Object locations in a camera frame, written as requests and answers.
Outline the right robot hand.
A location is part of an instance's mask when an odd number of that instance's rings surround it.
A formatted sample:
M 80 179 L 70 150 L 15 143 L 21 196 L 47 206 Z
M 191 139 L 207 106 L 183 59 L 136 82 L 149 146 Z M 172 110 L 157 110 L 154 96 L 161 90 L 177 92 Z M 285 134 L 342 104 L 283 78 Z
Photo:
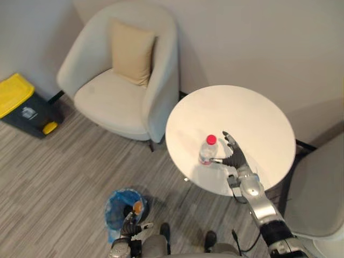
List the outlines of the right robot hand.
M 226 158 L 210 158 L 211 163 L 223 164 L 229 167 L 234 167 L 236 170 L 248 168 L 248 162 L 236 140 L 226 131 L 223 131 L 227 146 L 232 150 L 232 155 Z

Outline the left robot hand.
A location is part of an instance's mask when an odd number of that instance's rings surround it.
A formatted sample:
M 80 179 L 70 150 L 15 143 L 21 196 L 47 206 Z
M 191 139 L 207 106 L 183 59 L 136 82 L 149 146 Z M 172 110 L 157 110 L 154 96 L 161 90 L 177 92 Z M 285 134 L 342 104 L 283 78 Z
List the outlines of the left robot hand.
M 138 235 L 142 231 L 152 228 L 153 226 L 153 222 L 139 225 L 137 221 L 137 214 L 134 211 L 131 211 L 124 219 L 122 228 L 120 230 L 120 238 L 130 239 L 131 237 Z

